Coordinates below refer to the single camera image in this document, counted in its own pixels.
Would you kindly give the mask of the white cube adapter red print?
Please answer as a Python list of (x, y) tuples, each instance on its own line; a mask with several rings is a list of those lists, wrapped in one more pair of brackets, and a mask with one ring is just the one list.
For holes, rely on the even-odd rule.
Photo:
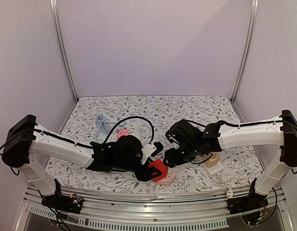
[(173, 168), (167, 167), (167, 174), (172, 174), (177, 171), (178, 171), (178, 167), (173, 167)]

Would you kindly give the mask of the round pink socket base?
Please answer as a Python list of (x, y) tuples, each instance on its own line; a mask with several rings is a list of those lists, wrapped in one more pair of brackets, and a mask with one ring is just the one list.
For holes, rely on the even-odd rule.
[(163, 178), (161, 180), (158, 180), (155, 183), (158, 184), (158, 185), (169, 185), (175, 180), (176, 173), (177, 172), (172, 173), (172, 174), (167, 174), (165, 178)]

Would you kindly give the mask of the pink plug adapter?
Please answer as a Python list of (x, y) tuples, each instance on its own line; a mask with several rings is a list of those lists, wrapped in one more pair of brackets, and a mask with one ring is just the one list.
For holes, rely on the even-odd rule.
[(123, 136), (128, 136), (130, 134), (130, 131), (127, 129), (121, 129), (119, 130), (118, 134), (117, 134), (117, 139), (123, 137)]

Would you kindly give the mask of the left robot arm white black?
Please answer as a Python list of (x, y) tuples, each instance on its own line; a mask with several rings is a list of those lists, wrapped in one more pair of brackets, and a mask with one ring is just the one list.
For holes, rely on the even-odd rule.
[(59, 193), (60, 184), (51, 178), (37, 161), (36, 155), (46, 155), (74, 163), (96, 172), (130, 171), (137, 180), (146, 182), (163, 174), (155, 167), (151, 156), (163, 150), (160, 142), (140, 139), (129, 134), (116, 141), (81, 143), (45, 129), (34, 115), (27, 115), (9, 129), (6, 141), (0, 146), (2, 161), (16, 168), (41, 192), (56, 209), (66, 205)]

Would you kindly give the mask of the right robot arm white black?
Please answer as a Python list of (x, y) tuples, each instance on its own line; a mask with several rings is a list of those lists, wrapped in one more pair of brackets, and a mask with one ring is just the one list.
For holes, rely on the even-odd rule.
[(280, 150), (264, 172), (252, 182), (249, 195), (243, 200), (243, 206), (248, 210), (258, 206), (262, 197), (290, 169), (297, 167), (297, 121), (290, 110), (283, 110), (280, 116), (249, 123), (218, 121), (206, 125), (203, 131), (193, 126), (193, 122), (182, 119), (166, 132), (166, 138), (179, 146), (165, 152), (163, 162), (168, 167), (188, 163), (198, 155), (233, 147), (279, 146)]

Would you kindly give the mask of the beige cube adapter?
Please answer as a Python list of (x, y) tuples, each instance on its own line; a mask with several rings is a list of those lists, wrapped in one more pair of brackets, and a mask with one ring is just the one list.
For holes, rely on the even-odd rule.
[(206, 168), (211, 168), (217, 165), (220, 160), (220, 155), (218, 152), (213, 152), (209, 154), (204, 154), (202, 156), (202, 161)]

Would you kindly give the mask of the floral patterned table mat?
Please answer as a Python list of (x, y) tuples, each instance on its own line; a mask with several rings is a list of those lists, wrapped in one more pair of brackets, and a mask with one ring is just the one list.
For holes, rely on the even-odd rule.
[[(225, 97), (209, 96), (108, 96), (83, 97), (76, 104), (62, 131), (63, 136), (80, 142), (105, 139), (114, 141), (117, 133), (108, 136), (106, 129), (118, 124), (140, 135), (142, 143), (150, 139), (172, 148), (166, 131), (177, 121), (187, 119), (206, 125), (220, 120), (232, 124), (239, 118)], [(93, 172), (65, 160), (51, 157), (45, 167), (61, 185), (85, 190), (116, 193), (195, 193), (223, 189), (224, 184), (209, 177), (201, 159), (178, 167), (175, 180), (169, 185), (138, 181), (130, 172)]]

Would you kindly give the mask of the aluminium front rail base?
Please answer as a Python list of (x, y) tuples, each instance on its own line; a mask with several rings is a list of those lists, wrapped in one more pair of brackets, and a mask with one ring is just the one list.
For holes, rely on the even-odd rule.
[(267, 196), (263, 223), (248, 226), (245, 216), (231, 214), (224, 190), (139, 194), (62, 188), (84, 202), (79, 214), (66, 213), (65, 227), (73, 231), (294, 231), (296, 229), (281, 187)]

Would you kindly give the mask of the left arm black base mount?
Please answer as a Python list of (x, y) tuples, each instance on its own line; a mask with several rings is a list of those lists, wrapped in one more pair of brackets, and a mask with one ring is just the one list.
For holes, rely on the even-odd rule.
[(42, 196), (42, 204), (56, 211), (65, 211), (80, 214), (83, 207), (84, 198), (76, 193), (66, 195)]

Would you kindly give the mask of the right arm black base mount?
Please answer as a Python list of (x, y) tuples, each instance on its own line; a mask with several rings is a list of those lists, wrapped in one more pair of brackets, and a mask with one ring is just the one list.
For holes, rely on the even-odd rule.
[(257, 193), (227, 200), (227, 209), (231, 215), (259, 209), (267, 205), (267, 196), (259, 195)]

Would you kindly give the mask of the right aluminium frame post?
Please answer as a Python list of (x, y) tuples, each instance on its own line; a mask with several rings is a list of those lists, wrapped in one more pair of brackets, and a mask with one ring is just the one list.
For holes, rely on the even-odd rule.
[(253, 40), (253, 35), (255, 31), (255, 25), (256, 25), (256, 20), (257, 20), (257, 14), (258, 14), (258, 8), (259, 8), (259, 0), (252, 0), (251, 1), (251, 9), (250, 9), (250, 17), (249, 17), (249, 22), (248, 22), (248, 27), (247, 27), (247, 37), (244, 45), (244, 50), (241, 58), (241, 62), (239, 65), (236, 81), (234, 84), (234, 89), (231, 95), (230, 101), (235, 104), (238, 95), (239, 95), (239, 90), (243, 81), (244, 77), (244, 72), (247, 66), (248, 62), (248, 57), (249, 53), (251, 50), (252, 46), (252, 40)]

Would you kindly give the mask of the aluminium frame post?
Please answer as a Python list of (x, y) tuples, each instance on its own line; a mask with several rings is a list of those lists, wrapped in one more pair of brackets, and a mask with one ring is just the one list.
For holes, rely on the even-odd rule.
[(244, 72), (247, 66), (248, 62), (248, 57), (249, 53), (251, 50), (252, 46), (252, 40), (253, 40), (253, 35), (255, 31), (255, 25), (256, 25), (256, 20), (257, 20), (257, 14), (258, 14), (258, 8), (259, 8), (259, 0), (252, 0), (251, 1), (251, 9), (250, 9), (250, 17), (249, 17), (249, 22), (248, 22), (248, 27), (247, 27), (247, 37), (244, 45), (244, 50), (241, 58), (241, 62), (239, 65), (236, 81), (234, 84), (234, 89), (231, 95), (230, 101), (235, 104), (238, 95), (239, 95), (239, 90), (243, 81), (244, 77)]
[(76, 92), (76, 87), (74, 84), (72, 72), (70, 69), (70, 65), (68, 62), (68, 57), (67, 57), (66, 49), (65, 49), (65, 45), (64, 45), (64, 39), (63, 39), (62, 28), (61, 28), (61, 23), (60, 23), (60, 16), (59, 16), (59, 9), (58, 9), (58, 1), (50, 0), (49, 4), (50, 4), (50, 12), (51, 12), (51, 16), (52, 16), (54, 32), (55, 32), (55, 36), (56, 36), (56, 40), (57, 40), (57, 44), (58, 44), (58, 48), (59, 48), (59, 53), (60, 53), (60, 57), (61, 57), (61, 61), (62, 61), (63, 70), (64, 70), (66, 81), (67, 81), (67, 84), (69, 87), (69, 91), (71, 93), (71, 96), (72, 96), (74, 102), (76, 103), (76, 102), (78, 102), (79, 97)]

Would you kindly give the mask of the left aluminium frame post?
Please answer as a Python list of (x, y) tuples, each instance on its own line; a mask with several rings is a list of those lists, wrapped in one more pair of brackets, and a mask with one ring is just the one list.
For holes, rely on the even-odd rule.
[(68, 62), (68, 57), (67, 57), (66, 49), (65, 49), (65, 45), (64, 45), (64, 39), (63, 39), (62, 28), (61, 28), (61, 23), (60, 23), (60, 16), (59, 16), (59, 9), (58, 9), (58, 1), (50, 0), (49, 4), (50, 4), (50, 12), (51, 12), (51, 16), (52, 16), (54, 32), (55, 32), (55, 36), (56, 36), (56, 40), (57, 40), (57, 44), (58, 44), (58, 48), (59, 48), (59, 53), (60, 53), (60, 57), (61, 57), (61, 61), (62, 61), (63, 70), (64, 70), (66, 81), (67, 81), (67, 84), (69, 87), (69, 91), (71, 93), (71, 96), (72, 96), (74, 102), (76, 103), (76, 102), (78, 102), (79, 97), (76, 92), (76, 87), (74, 84), (72, 72), (70, 69), (70, 65)]

